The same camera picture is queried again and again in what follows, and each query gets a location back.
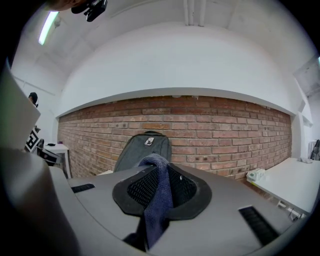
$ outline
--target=blue towel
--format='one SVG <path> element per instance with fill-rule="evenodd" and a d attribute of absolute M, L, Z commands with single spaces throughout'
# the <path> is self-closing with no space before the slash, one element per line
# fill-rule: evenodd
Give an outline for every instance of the blue towel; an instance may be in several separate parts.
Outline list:
<path fill-rule="evenodd" d="M 143 158 L 139 166 L 150 164 L 157 167 L 158 187 L 153 199 L 143 212 L 149 249 L 164 233 L 166 214 L 174 207 L 168 173 L 168 161 L 162 156 L 153 153 Z"/>

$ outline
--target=white desk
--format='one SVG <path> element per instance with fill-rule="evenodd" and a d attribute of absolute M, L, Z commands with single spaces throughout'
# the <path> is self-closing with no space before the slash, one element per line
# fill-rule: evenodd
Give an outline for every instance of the white desk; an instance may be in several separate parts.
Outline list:
<path fill-rule="evenodd" d="M 70 179 L 71 174 L 70 174 L 69 157 L 68 157 L 69 148 L 67 148 L 63 144 L 55 144 L 55 146 L 45 145 L 44 148 L 48 151 L 51 151 L 52 153 L 55 153 L 55 154 L 64 154 L 66 174 L 68 176 L 68 179 Z"/>
<path fill-rule="evenodd" d="M 262 180 L 250 183 L 308 215 L 318 194 L 320 161 L 304 163 L 291 157 L 266 170 Z"/>

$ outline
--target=ceiling light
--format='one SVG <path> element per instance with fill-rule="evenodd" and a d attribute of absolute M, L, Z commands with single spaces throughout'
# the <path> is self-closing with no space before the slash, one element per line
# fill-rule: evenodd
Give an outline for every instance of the ceiling light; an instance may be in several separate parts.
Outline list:
<path fill-rule="evenodd" d="M 45 41 L 46 41 L 46 37 L 48 35 L 48 32 L 51 28 L 51 25 L 52 23 L 54 23 L 55 21 L 55 18 L 57 17 L 58 15 L 58 11 L 50 11 L 48 17 L 46 18 L 46 21 L 43 25 L 43 28 L 42 28 L 42 31 L 41 31 L 41 34 L 40 34 L 40 37 L 39 37 L 39 44 L 40 45 L 44 45 Z"/>

